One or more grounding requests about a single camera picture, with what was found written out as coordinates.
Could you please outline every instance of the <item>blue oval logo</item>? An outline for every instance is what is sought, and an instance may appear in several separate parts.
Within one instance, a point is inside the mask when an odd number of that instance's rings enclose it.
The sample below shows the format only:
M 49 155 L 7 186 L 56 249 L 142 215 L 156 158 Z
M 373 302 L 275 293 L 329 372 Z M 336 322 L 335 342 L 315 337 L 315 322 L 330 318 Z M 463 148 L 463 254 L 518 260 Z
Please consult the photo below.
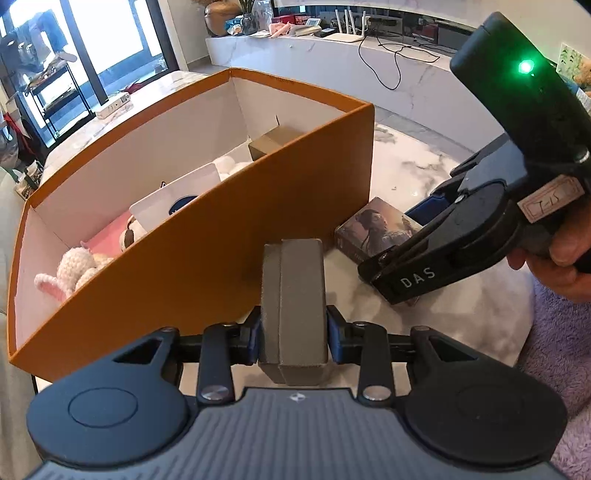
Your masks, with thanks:
M 198 196 L 199 195 L 187 195 L 186 197 L 183 197 L 181 199 L 178 199 L 176 202 L 174 202 L 174 204 L 172 205 L 172 207 L 170 207 L 170 210 L 168 211 L 168 214 L 169 215 L 172 215 L 174 212 L 180 210 L 186 204 L 188 204 L 191 200 L 196 199 Z

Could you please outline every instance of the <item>green light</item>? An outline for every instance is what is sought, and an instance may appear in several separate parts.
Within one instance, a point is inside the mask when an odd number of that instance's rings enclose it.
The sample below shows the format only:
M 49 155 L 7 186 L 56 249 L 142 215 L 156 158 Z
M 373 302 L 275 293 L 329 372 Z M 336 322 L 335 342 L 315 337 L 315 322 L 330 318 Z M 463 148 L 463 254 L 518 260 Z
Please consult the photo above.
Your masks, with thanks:
M 534 69 L 534 62 L 532 60 L 524 60 L 519 64 L 519 73 L 531 73 Z

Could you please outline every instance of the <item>finger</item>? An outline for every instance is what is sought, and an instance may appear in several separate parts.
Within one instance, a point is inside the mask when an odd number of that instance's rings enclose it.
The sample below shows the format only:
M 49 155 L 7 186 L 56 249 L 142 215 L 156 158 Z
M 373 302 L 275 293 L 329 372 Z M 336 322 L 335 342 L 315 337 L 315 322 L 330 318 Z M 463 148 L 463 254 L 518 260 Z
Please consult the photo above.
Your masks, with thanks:
M 575 303 L 591 301 L 591 275 L 578 273 L 575 281 L 567 286 L 552 288 L 558 295 Z
M 550 256 L 557 265 L 572 265 L 591 248 L 591 202 L 577 202 L 554 234 Z
M 542 285 L 556 291 L 557 288 L 572 285 L 577 279 L 577 269 L 561 267 L 549 258 L 527 255 L 527 265 Z
M 513 251 L 509 252 L 509 255 L 507 255 L 507 262 L 513 270 L 519 270 L 523 267 L 526 257 L 527 252 L 525 250 L 522 248 L 515 248 Z

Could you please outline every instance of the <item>open box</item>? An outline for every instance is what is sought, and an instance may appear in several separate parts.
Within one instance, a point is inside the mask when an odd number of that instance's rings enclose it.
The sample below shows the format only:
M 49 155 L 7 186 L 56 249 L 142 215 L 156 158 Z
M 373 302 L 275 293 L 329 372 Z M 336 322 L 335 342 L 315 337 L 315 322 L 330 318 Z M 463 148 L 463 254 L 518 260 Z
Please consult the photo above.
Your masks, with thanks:
M 170 216 L 66 302 L 34 286 L 129 206 L 249 138 L 302 136 Z M 10 361 L 49 381 L 163 326 L 181 334 L 259 303 L 265 243 L 320 238 L 369 199 L 374 107 L 230 69 L 183 87 L 100 137 L 31 196 L 15 246 Z

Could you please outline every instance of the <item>purple blanket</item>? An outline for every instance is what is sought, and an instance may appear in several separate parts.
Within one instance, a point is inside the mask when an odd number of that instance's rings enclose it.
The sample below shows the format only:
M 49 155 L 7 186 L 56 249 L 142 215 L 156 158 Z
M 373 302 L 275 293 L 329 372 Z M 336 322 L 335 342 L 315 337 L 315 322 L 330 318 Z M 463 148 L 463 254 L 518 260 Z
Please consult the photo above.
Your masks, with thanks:
M 591 303 L 573 304 L 537 281 L 534 291 L 518 367 L 555 389 L 569 412 L 553 463 L 572 480 L 591 480 Z

